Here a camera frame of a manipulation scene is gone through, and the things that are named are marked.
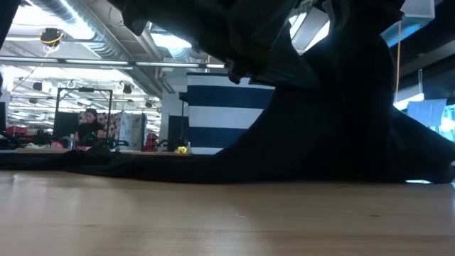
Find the white patterned board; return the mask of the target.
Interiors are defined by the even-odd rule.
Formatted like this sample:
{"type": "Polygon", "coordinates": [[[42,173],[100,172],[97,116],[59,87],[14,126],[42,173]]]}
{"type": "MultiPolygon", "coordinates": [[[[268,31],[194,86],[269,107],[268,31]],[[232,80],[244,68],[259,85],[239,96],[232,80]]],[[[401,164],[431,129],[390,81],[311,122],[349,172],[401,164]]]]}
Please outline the white patterned board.
{"type": "Polygon", "coordinates": [[[145,142],[146,115],[123,112],[120,121],[119,141],[128,143],[120,146],[120,150],[141,151],[145,142]]]}

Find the white paper sheet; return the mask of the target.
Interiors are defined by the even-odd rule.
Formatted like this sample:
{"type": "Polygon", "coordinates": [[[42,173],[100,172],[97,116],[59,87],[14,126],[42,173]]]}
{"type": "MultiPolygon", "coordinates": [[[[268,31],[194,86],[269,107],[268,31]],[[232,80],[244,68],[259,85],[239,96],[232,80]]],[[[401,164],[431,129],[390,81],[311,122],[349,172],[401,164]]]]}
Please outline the white paper sheet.
{"type": "Polygon", "coordinates": [[[446,99],[409,102],[407,113],[426,127],[438,127],[441,124],[445,107],[446,99]]]}

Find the black background rig frame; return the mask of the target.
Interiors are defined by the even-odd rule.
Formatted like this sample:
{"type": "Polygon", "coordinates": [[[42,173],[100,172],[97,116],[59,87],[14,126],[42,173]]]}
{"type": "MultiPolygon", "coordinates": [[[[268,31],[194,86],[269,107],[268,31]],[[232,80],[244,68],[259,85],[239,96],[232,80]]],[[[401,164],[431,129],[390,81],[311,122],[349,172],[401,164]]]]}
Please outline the black background rig frame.
{"type": "Polygon", "coordinates": [[[108,90],[108,89],[95,89],[95,88],[90,88],[90,87],[80,87],[80,88],[68,88],[68,87],[59,87],[57,91],[57,96],[55,100],[55,118],[54,118],[54,127],[53,127],[53,135],[59,136],[59,135],[69,135],[70,132],[63,131],[60,129],[58,126],[60,125],[58,121],[59,117],[59,108],[60,108],[60,101],[63,99],[63,97],[60,96],[61,92],[63,90],[67,90],[68,92],[72,92],[77,90],[78,92],[108,92],[109,93],[109,104],[108,104],[108,113],[107,113],[107,135],[109,134],[109,125],[110,125],[110,120],[111,120],[111,113],[112,113],[112,101],[113,101],[113,90],[108,90]]]}

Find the rectangular ceiling duct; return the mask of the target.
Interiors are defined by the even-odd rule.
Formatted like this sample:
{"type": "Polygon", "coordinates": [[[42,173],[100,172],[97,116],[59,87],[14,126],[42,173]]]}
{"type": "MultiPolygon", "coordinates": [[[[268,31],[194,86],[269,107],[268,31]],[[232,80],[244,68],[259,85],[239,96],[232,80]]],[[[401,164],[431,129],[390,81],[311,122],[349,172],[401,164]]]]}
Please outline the rectangular ceiling duct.
{"type": "MultiPolygon", "coordinates": [[[[401,8],[404,13],[401,26],[397,22],[382,33],[387,45],[392,47],[426,26],[435,17],[436,5],[435,0],[406,0],[401,8]]],[[[316,7],[316,0],[302,0],[291,12],[289,22],[291,43],[298,53],[307,51],[326,37],[330,25],[328,15],[321,7],[316,7]]]]}

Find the floral patterned board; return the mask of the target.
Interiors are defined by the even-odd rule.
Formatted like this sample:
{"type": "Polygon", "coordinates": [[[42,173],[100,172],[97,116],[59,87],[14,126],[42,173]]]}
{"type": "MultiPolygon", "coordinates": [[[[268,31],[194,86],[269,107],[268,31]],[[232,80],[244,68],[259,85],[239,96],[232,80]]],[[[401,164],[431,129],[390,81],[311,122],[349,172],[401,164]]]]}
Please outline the floral patterned board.
{"type": "MultiPolygon", "coordinates": [[[[115,139],[118,138],[119,136],[119,127],[120,127],[120,118],[121,118],[121,114],[120,113],[116,113],[116,114],[111,114],[111,120],[110,120],[110,125],[109,125],[109,134],[107,135],[107,113],[97,113],[97,118],[98,118],[98,122],[102,123],[103,126],[104,126],[104,130],[105,130],[105,133],[106,133],[106,137],[114,137],[115,139]]],[[[85,112],[81,112],[79,114],[79,125],[81,123],[84,123],[86,122],[85,120],[85,112]]]]}

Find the spiral round ventilation duct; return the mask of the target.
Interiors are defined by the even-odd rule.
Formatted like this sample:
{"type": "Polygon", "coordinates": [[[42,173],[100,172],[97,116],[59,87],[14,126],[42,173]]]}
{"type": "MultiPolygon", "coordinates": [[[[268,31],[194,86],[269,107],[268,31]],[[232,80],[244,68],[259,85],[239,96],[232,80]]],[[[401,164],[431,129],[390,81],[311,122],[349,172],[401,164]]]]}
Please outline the spiral round ventilation duct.
{"type": "Polygon", "coordinates": [[[131,60],[131,55],[120,42],[83,3],[82,0],[30,0],[42,11],[59,18],[64,31],[73,38],[83,40],[102,60],[131,60]]]}

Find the navy white striped fabric bin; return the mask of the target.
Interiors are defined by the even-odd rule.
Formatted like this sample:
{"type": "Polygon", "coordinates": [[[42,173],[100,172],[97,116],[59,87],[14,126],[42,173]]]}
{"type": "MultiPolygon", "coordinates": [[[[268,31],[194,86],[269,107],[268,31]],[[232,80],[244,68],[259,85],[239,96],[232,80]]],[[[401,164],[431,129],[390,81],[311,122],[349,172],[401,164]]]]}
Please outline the navy white striped fabric bin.
{"type": "Polygon", "coordinates": [[[231,82],[226,75],[188,73],[188,140],[197,155],[213,155],[234,144],[269,104],[274,88],[231,82]]]}

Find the person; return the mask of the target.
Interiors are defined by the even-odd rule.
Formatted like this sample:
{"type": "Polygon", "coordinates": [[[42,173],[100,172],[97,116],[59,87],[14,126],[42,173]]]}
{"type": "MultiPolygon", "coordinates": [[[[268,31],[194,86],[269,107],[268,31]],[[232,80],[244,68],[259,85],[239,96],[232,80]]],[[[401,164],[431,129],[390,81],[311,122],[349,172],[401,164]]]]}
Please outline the person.
{"type": "Polygon", "coordinates": [[[98,122],[97,110],[88,108],[85,110],[86,122],[81,123],[74,135],[74,142],[77,146],[94,146],[96,141],[104,139],[106,133],[102,123],[98,122]]]}

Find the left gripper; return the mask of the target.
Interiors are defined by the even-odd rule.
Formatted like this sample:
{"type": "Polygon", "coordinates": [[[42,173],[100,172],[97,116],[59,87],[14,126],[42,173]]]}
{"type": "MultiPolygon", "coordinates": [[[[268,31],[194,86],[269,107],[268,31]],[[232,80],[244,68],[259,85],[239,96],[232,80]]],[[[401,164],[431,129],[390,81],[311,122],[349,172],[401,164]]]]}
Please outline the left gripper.
{"type": "Polygon", "coordinates": [[[184,0],[181,34],[224,62],[229,79],[295,82],[289,14],[295,0],[184,0]]]}

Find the red background item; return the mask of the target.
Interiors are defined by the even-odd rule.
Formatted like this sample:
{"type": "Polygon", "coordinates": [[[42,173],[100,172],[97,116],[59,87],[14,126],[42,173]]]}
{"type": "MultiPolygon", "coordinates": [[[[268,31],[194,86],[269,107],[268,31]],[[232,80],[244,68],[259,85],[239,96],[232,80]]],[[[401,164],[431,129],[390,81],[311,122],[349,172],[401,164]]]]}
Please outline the red background item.
{"type": "Polygon", "coordinates": [[[146,136],[144,151],[158,151],[158,139],[159,137],[155,133],[149,132],[146,136]]]}
{"type": "Polygon", "coordinates": [[[28,129],[26,127],[11,126],[6,129],[6,133],[9,136],[17,137],[26,135],[28,133],[28,129]]]}

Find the black garment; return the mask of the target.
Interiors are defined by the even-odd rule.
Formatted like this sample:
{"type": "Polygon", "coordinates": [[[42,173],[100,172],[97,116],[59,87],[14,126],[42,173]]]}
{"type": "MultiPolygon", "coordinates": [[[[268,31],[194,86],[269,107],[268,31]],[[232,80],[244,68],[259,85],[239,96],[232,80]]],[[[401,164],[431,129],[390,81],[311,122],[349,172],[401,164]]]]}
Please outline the black garment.
{"type": "Polygon", "coordinates": [[[455,143],[397,110],[395,61],[382,33],[405,0],[316,0],[328,35],[295,50],[295,82],[272,98],[232,145],[208,157],[116,155],[95,147],[56,156],[0,156],[0,171],[77,174],[171,183],[355,179],[455,180],[455,143]]]}

